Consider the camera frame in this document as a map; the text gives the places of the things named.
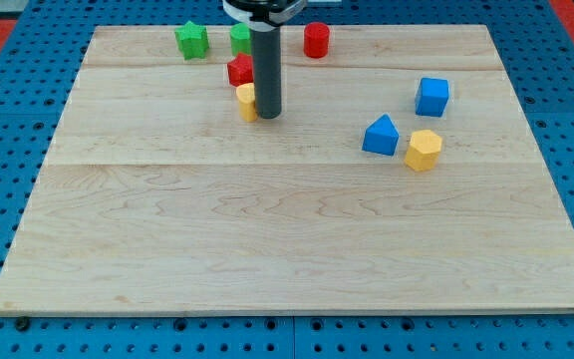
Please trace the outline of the black white robot arm flange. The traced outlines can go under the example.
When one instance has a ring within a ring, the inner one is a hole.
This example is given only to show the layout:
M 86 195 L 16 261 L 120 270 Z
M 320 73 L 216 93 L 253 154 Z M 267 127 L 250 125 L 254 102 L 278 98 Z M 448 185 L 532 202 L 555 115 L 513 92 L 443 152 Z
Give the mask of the black white robot arm flange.
M 307 6 L 307 0 L 223 0 L 222 7 L 231 18 L 248 26 L 282 26 Z

